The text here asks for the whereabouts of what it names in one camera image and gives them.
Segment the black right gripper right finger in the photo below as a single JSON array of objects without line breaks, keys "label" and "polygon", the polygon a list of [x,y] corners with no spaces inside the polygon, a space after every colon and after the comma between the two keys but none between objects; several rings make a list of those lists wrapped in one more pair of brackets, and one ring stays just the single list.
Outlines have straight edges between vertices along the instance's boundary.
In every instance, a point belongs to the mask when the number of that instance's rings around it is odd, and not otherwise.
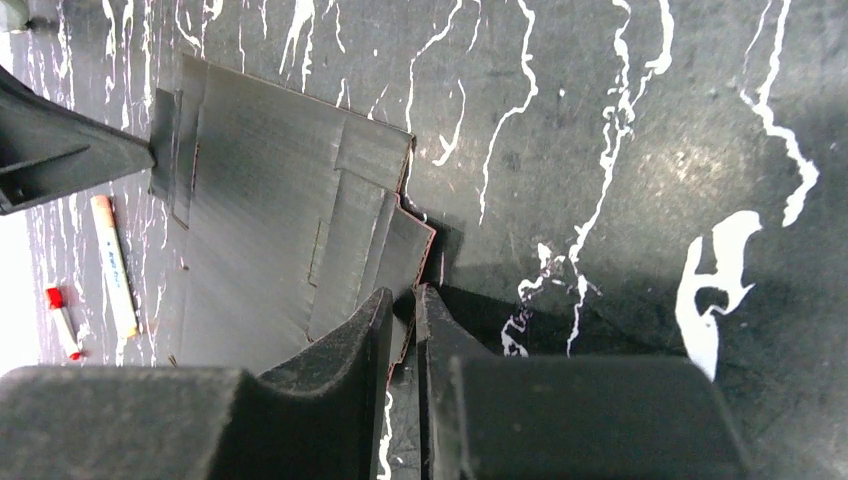
[{"label": "black right gripper right finger", "polygon": [[503,357],[415,292],[426,479],[748,479],[718,389],[677,357]]}]

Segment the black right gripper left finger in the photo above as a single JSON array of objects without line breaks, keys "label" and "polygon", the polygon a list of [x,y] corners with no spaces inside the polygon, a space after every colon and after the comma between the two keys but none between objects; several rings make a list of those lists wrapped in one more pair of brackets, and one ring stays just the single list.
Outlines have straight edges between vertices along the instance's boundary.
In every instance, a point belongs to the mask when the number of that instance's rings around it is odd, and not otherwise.
[{"label": "black right gripper left finger", "polygon": [[1,380],[5,479],[372,479],[393,298],[260,375],[22,367]]}]

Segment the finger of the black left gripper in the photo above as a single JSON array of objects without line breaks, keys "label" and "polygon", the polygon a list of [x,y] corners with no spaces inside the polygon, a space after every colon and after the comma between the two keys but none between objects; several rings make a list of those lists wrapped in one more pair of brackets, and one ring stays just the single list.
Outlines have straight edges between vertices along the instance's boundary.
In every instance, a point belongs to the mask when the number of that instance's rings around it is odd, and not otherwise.
[{"label": "finger of the black left gripper", "polygon": [[150,144],[55,104],[1,71],[1,213],[155,165]]}]

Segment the pink white marker pen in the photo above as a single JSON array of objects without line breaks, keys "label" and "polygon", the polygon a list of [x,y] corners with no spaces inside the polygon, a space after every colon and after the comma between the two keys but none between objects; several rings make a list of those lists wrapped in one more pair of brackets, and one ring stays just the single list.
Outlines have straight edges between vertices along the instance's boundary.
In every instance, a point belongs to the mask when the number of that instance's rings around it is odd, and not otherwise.
[{"label": "pink white marker pen", "polygon": [[131,338],[139,333],[138,323],[111,199],[107,195],[96,195],[90,205],[116,332],[119,338]]}]

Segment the small red-capped white pen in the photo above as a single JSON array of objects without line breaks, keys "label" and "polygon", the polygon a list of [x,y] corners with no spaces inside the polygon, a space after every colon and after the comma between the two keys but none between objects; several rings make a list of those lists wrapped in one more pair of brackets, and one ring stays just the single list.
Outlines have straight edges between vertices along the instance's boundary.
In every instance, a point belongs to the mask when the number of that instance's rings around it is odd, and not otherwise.
[{"label": "small red-capped white pen", "polygon": [[49,314],[57,329],[59,344],[65,356],[71,361],[81,360],[83,358],[83,350],[77,341],[61,290],[57,286],[48,286],[45,289],[45,297]]}]

